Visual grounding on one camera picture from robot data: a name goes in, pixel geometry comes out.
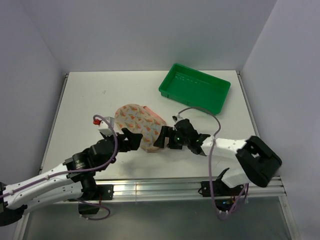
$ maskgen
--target white table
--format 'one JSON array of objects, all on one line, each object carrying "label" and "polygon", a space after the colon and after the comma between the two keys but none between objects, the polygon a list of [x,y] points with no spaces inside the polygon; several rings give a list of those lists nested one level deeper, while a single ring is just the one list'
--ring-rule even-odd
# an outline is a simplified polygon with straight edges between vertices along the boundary
[{"label": "white table", "polygon": [[[218,137],[247,139],[255,134],[236,71],[203,71],[231,82],[222,112],[217,116],[222,124]],[[73,154],[95,144],[102,137],[93,125],[93,115],[113,117],[126,104],[148,106],[168,125],[172,116],[187,106],[162,97],[158,87],[168,71],[71,72],[68,76],[55,125],[43,162],[48,171]],[[189,118],[199,133],[213,134],[215,120],[198,110],[181,114]],[[218,176],[227,167],[239,163],[213,157],[212,174]],[[119,153],[115,164],[97,172],[96,179],[159,179],[207,177],[208,158],[188,149],[162,149],[146,153],[142,149]]]}]

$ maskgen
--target white cardboard wall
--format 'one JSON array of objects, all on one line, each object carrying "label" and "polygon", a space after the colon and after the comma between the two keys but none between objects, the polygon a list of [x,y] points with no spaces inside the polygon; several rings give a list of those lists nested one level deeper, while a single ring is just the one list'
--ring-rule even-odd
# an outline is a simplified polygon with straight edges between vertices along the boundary
[{"label": "white cardboard wall", "polygon": [[320,1],[278,0],[241,73],[305,240],[320,236],[319,43]]},{"label": "white cardboard wall", "polygon": [[69,71],[241,70],[276,0],[21,0]]},{"label": "white cardboard wall", "polygon": [[[18,0],[0,1],[0,74],[0,181],[13,184],[39,172],[63,80]],[[0,227],[0,238],[15,227]]]}]

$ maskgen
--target black bracket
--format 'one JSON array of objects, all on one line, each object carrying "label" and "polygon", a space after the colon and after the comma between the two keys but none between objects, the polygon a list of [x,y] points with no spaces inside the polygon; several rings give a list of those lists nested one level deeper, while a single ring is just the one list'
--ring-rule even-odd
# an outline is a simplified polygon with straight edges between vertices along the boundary
[{"label": "black bracket", "polygon": [[[0,182],[0,195],[3,194],[3,191],[6,189],[6,185]],[[0,198],[0,227],[13,224],[20,220],[24,214],[26,205],[22,205],[17,209],[8,209],[7,202],[4,202],[3,198]]]},{"label": "black bracket", "polygon": [[235,155],[251,182],[265,188],[282,165],[281,159],[259,137],[251,136]]},{"label": "black bracket", "polygon": [[206,138],[210,137],[209,134],[199,134],[189,119],[183,119],[174,125],[174,127],[170,126],[162,126],[161,132],[157,140],[154,142],[153,146],[158,148],[165,147],[165,140],[169,138],[169,142],[167,147],[169,149],[179,149],[181,150],[183,146],[187,146],[188,149],[196,154],[205,156],[204,151],[201,146]]},{"label": "black bracket", "polygon": [[97,184],[96,186],[97,186],[97,191],[91,200],[94,200],[94,201],[112,200],[114,196],[114,186],[112,184],[101,184],[101,185]]},{"label": "black bracket", "polygon": [[[238,196],[242,191],[242,189],[245,187],[244,185],[238,185],[233,188],[230,188],[224,182],[222,182],[222,177],[228,170],[229,170],[229,167],[223,170],[220,173],[220,175],[216,178],[216,180],[212,181],[213,192],[215,197]],[[198,190],[198,193],[201,194],[204,198],[211,197],[209,181],[201,182],[201,188]]]},{"label": "black bracket", "polygon": [[[238,185],[234,188],[221,188],[220,184],[216,181],[212,181],[213,183],[213,192],[215,197],[232,197],[232,196],[238,196],[242,189],[244,188],[243,185]],[[199,189],[199,194],[202,195],[204,198],[211,197],[210,193],[210,185],[209,181],[202,181],[201,182],[201,188]]]}]

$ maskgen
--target green plastic tray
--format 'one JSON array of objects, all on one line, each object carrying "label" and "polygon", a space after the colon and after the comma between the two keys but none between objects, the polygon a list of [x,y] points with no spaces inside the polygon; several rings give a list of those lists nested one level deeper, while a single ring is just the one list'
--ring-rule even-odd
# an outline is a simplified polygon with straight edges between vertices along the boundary
[{"label": "green plastic tray", "polygon": [[215,76],[174,64],[161,83],[161,95],[190,107],[219,114],[231,83]]}]

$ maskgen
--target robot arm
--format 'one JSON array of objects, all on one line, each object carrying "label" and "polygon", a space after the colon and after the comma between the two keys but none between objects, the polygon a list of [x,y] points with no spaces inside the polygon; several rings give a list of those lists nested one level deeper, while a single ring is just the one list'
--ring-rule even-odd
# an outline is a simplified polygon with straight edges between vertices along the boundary
[{"label": "robot arm", "polygon": [[[113,125],[113,120],[109,118],[108,122]],[[194,154],[208,156],[214,144],[214,155],[240,163],[239,167],[226,168],[214,181],[214,187],[221,190],[221,193],[250,182],[266,187],[282,165],[280,158],[257,136],[251,136],[247,140],[215,139],[212,135],[198,133],[188,119],[174,116],[173,120],[174,127],[162,127],[154,143],[155,147],[164,148],[165,138],[169,138],[167,147],[170,149],[187,146]],[[117,152],[139,148],[142,134],[131,133],[123,128],[123,134],[118,133],[116,136],[118,146],[113,155],[115,139],[111,129],[97,119],[94,124],[99,125],[104,138],[95,145],[74,154],[54,169],[26,181],[12,185],[0,182],[0,226],[14,223],[23,214],[55,202],[69,199],[91,200],[97,192],[93,178],[96,171],[105,170],[108,166],[106,162]]]},{"label": "robot arm", "polygon": [[194,154],[208,156],[215,143],[215,156],[240,163],[239,167],[225,169],[216,184],[223,184],[231,189],[254,183],[265,188],[282,165],[281,159],[258,136],[251,136],[247,140],[215,139],[212,135],[198,133],[189,119],[183,119],[179,115],[172,118],[175,121],[174,127],[163,126],[154,146],[164,148],[165,138],[169,138],[167,147],[170,149],[187,146]]},{"label": "robot arm", "polygon": [[[99,131],[104,139],[74,154],[52,170],[16,184],[0,182],[0,226],[12,224],[23,214],[55,202],[91,200],[98,189],[94,180],[96,171],[105,170],[108,166],[106,162],[116,156],[113,155],[115,139],[108,126],[99,124]],[[116,136],[116,153],[137,150],[142,134],[131,133],[127,128],[123,128],[122,132]]]}]

